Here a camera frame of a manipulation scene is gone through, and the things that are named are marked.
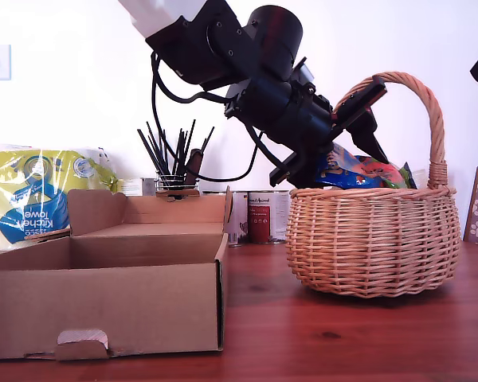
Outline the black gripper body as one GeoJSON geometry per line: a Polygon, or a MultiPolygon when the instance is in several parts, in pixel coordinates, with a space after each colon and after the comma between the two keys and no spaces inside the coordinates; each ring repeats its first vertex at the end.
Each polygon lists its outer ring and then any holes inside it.
{"type": "MultiPolygon", "coordinates": [[[[304,97],[300,103],[290,103],[271,125],[269,138],[296,153],[320,152],[320,157],[333,149],[333,141],[368,107],[386,94],[384,80],[374,76],[363,89],[349,95],[335,110],[331,110],[317,95],[304,97]]],[[[270,185],[286,180],[290,183],[294,166],[291,154],[269,174],[270,185]]]]}

